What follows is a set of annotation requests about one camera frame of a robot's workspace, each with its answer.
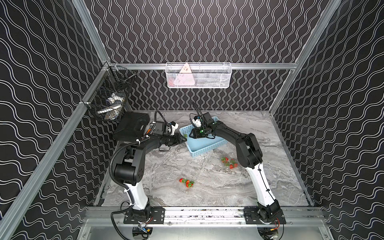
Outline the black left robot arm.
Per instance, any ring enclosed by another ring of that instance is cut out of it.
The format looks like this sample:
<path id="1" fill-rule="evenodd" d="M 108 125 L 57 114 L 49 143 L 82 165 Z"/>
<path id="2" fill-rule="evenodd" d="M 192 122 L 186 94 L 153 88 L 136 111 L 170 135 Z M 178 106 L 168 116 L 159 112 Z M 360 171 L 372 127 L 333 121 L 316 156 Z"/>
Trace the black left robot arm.
<path id="1" fill-rule="evenodd" d="M 146 154 L 160 149 L 162 145 L 171 148 L 185 143 L 187 139 L 176 132 L 178 124 L 169 122 L 156 110 L 154 121 L 149 130 L 135 142 L 121 145 L 110 160 L 109 175 L 119 186 L 123 187 L 131 203 L 125 209 L 111 212 L 111 221 L 118 235 L 128 238 L 119 230 L 115 215 L 129 214 L 139 224 L 151 221 L 151 205 L 141 183 L 145 173 Z"/>

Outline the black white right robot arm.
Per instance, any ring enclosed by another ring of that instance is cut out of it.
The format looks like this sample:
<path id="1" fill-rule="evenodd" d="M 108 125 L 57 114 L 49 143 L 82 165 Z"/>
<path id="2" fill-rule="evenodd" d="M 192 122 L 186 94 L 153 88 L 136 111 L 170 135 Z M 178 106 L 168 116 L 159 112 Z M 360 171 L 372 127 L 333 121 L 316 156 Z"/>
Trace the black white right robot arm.
<path id="1" fill-rule="evenodd" d="M 258 199 L 258 218 L 263 223 L 273 222 L 281 206 L 272 193 L 263 166 L 263 153 L 254 134 L 238 132 L 221 121 L 214 121 L 210 113 L 190 118 L 194 126 L 190 137 L 193 139 L 220 137 L 236 147 L 237 160 L 249 173 Z"/>

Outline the light blue perforated plastic basket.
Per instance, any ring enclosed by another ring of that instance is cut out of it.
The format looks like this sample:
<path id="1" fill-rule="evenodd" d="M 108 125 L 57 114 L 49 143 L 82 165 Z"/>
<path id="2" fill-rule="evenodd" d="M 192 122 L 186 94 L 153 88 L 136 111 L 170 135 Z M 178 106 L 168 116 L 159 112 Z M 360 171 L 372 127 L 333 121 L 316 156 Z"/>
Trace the light blue perforated plastic basket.
<path id="1" fill-rule="evenodd" d="M 180 128 L 179 130 L 181 134 L 188 135 L 186 145 L 192 157 L 197 157 L 199 155 L 205 154 L 228 143 L 228 141 L 221 137 L 215 137 L 213 140 L 206 138 L 192 139 L 189 137 L 189 134 L 191 133 L 192 129 L 193 125 L 190 124 L 188 126 Z"/>

